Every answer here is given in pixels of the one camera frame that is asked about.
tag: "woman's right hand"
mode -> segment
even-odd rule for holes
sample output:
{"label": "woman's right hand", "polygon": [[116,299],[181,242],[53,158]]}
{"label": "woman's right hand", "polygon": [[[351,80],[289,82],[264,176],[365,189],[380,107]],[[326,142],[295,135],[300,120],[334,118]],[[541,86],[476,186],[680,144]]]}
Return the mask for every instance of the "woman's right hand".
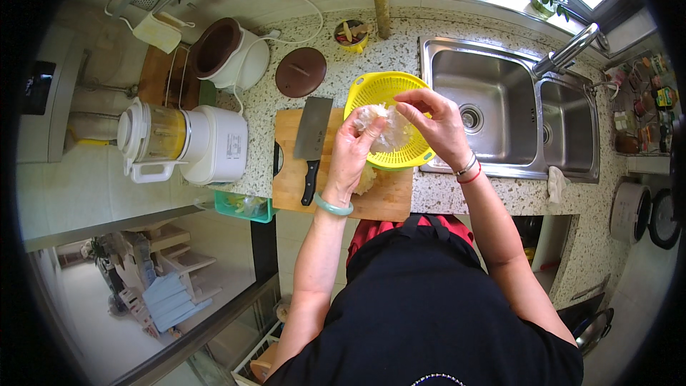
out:
{"label": "woman's right hand", "polygon": [[397,111],[422,133],[429,146],[453,171],[467,167],[472,150],[455,102],[429,88],[405,91],[393,100],[398,102]]}

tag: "wooden cutting board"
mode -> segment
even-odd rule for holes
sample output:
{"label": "wooden cutting board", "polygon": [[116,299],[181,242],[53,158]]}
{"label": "wooden cutting board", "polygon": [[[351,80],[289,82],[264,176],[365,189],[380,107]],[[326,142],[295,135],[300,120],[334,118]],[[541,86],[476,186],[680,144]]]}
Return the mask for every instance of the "wooden cutting board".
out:
{"label": "wooden cutting board", "polygon": [[[186,61],[186,50],[179,49],[174,60],[174,70],[171,72],[169,83],[169,99],[167,105],[174,109],[178,107],[178,95],[181,88],[181,76],[183,65]],[[167,79],[169,69],[172,67],[174,53],[167,54],[158,47],[150,45],[145,55],[141,79],[138,82],[138,97],[141,101],[151,105],[164,105],[167,92]],[[183,95],[181,97],[181,109],[192,110],[198,106],[200,95],[200,80],[195,76],[190,65],[186,65],[186,74],[183,76]]]}
{"label": "wooden cutting board", "polygon": [[[272,205],[278,209],[314,213],[316,204],[303,206],[300,201],[304,192],[304,176],[307,163],[304,159],[294,159],[293,150],[302,109],[277,112],[275,138],[283,151],[283,166],[274,176],[272,185]],[[317,191],[324,189],[329,178],[333,139],[340,124],[343,123],[343,109],[331,109],[329,126],[324,139],[322,159],[317,174]],[[412,169],[400,171],[376,170],[374,186],[363,195],[353,194],[351,201],[355,210],[350,218],[373,219],[376,221],[401,222],[409,216],[412,202]]]}

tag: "power cord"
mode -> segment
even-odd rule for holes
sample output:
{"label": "power cord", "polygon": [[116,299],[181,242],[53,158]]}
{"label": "power cord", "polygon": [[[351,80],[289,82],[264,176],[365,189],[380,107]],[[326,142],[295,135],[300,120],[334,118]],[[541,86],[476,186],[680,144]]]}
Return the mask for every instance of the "power cord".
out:
{"label": "power cord", "polygon": [[264,38],[255,39],[250,45],[248,45],[248,48],[245,50],[245,55],[243,56],[240,64],[238,65],[238,73],[236,73],[236,83],[233,84],[233,96],[236,98],[236,100],[238,101],[238,104],[241,107],[241,110],[238,112],[238,115],[243,116],[243,102],[238,97],[238,93],[236,93],[236,84],[238,83],[239,78],[241,76],[241,70],[243,70],[243,63],[245,62],[245,58],[248,56],[248,52],[253,47],[253,45],[255,45],[259,41],[267,41],[267,40],[277,41],[277,42],[280,42],[282,44],[288,44],[288,45],[303,44],[304,42],[311,41],[312,39],[316,38],[317,35],[319,35],[319,33],[322,31],[322,28],[324,27],[324,16],[322,15],[322,12],[319,10],[319,8],[317,6],[315,6],[315,4],[313,4],[309,0],[304,0],[304,1],[306,3],[311,4],[312,7],[315,9],[315,11],[317,11],[317,14],[319,14],[319,29],[317,29],[317,31],[312,36],[310,36],[307,39],[301,40],[301,41],[285,41],[285,40],[277,39],[277,38],[264,37]]}

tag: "red string bracelet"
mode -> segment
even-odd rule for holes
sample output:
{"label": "red string bracelet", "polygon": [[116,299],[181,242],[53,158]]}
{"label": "red string bracelet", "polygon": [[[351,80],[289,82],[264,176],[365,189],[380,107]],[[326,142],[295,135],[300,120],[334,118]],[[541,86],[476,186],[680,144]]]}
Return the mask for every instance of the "red string bracelet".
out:
{"label": "red string bracelet", "polygon": [[468,184],[469,182],[472,182],[474,179],[476,179],[477,177],[479,177],[480,174],[481,174],[481,162],[479,163],[479,173],[477,173],[476,176],[472,177],[472,178],[469,179],[468,181],[464,181],[464,182],[458,181],[458,183],[459,183],[460,185]]}

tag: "knife handle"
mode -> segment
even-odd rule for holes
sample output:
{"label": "knife handle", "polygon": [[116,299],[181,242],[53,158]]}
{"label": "knife handle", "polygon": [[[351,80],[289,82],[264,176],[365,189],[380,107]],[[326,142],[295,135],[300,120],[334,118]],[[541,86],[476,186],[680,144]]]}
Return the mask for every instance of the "knife handle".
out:
{"label": "knife handle", "polygon": [[319,171],[319,159],[307,162],[307,174],[304,177],[303,199],[300,201],[303,206],[309,206],[314,198],[317,189],[317,172]]}

